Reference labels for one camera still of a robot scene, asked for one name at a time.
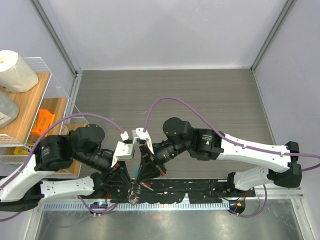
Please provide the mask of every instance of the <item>robotic arm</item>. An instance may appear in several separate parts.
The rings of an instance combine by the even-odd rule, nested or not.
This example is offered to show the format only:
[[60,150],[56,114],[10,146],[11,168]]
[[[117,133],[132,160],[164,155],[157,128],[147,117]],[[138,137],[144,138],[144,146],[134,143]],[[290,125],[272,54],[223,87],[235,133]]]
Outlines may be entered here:
[[[165,141],[152,144],[148,132],[143,132],[143,128],[137,128],[132,131],[133,141],[128,139],[119,141],[114,151],[101,149],[105,133],[95,124],[79,127],[75,131],[70,131],[69,135],[46,137],[36,146],[26,168],[0,189],[0,211],[27,211],[42,201],[77,195],[101,198],[106,194],[106,190],[112,188],[116,191],[110,193],[110,198],[119,198],[118,202],[137,203],[136,197],[131,201],[130,192],[134,192],[133,188],[141,193],[140,184],[164,176],[167,172],[165,163],[185,151],[188,151],[191,158],[199,161],[235,160],[258,165],[244,172],[231,172],[227,177],[224,192],[243,193],[254,186],[267,183],[286,188],[300,185],[302,171],[301,166],[297,164],[298,157],[284,155],[284,153],[299,153],[296,142],[273,146],[244,141],[223,133],[227,139],[244,144],[244,147],[239,147],[222,139],[211,129],[193,128],[189,122],[177,117],[165,121],[162,129],[167,137]],[[130,179],[125,161],[133,158],[135,143],[140,144],[141,162],[136,178]],[[247,145],[279,151],[281,155],[258,152],[246,148]],[[55,171],[69,168],[73,159],[99,172],[80,179],[43,180]],[[2,178],[0,186],[16,171]],[[203,181],[206,188],[211,186],[210,184],[212,184],[210,180]],[[163,184],[158,184],[158,188],[163,191],[161,186]],[[184,196],[183,189],[186,188],[183,186],[178,190],[179,201],[181,196],[182,198]],[[169,198],[159,192],[156,194],[159,194],[157,197]]]

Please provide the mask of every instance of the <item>white panel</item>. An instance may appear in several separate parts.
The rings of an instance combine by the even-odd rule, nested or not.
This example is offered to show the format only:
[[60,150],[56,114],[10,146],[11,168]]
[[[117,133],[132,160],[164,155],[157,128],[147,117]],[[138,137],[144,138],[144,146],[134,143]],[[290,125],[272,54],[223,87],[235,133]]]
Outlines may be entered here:
[[66,92],[73,74],[29,0],[0,1],[0,50],[13,50],[23,58],[41,57]]
[[41,2],[83,70],[114,70],[251,67],[285,0]]
[[[261,60],[256,77],[277,144],[296,141],[320,155],[320,1],[298,0]],[[302,168],[319,159],[299,158]],[[303,173],[302,191],[320,223],[320,168]]]

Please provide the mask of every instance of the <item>white wall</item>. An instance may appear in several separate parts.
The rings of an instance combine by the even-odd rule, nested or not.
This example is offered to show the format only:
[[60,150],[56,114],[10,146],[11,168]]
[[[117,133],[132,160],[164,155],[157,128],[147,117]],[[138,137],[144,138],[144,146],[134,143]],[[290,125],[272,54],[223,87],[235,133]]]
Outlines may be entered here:
[[[256,76],[278,144],[296,141],[320,155],[320,1],[298,0],[260,62]],[[299,158],[303,168],[320,159]],[[320,168],[303,173],[302,190],[320,223]]]
[[73,74],[29,0],[0,1],[0,50],[41,57],[68,92]]
[[83,70],[114,70],[251,67],[285,0],[40,2]]

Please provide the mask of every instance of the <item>yellow object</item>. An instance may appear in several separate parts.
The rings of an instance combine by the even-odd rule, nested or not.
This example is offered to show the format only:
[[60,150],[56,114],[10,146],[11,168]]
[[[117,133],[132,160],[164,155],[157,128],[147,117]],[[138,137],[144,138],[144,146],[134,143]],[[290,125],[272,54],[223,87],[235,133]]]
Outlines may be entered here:
[[39,109],[39,112],[34,120],[31,134],[40,136],[43,134],[54,122],[55,114],[50,113],[47,109]]
[[[35,144],[34,141],[28,141],[26,143],[26,146],[29,147],[29,148],[32,148],[33,145]],[[13,154],[14,155],[28,155],[30,152],[30,150],[24,146],[17,146],[15,149],[14,149],[14,152]]]

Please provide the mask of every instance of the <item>reflective metal surface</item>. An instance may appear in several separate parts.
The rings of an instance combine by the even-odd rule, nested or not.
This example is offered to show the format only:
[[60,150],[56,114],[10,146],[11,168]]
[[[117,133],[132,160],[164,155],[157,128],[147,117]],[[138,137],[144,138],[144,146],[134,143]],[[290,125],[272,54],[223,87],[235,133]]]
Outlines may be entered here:
[[[247,200],[244,213],[256,213],[262,204],[263,199]],[[36,240],[70,239],[301,240],[303,237],[291,200],[272,199],[261,215],[252,218],[236,217],[226,210],[115,211],[95,218],[87,211],[44,211]]]

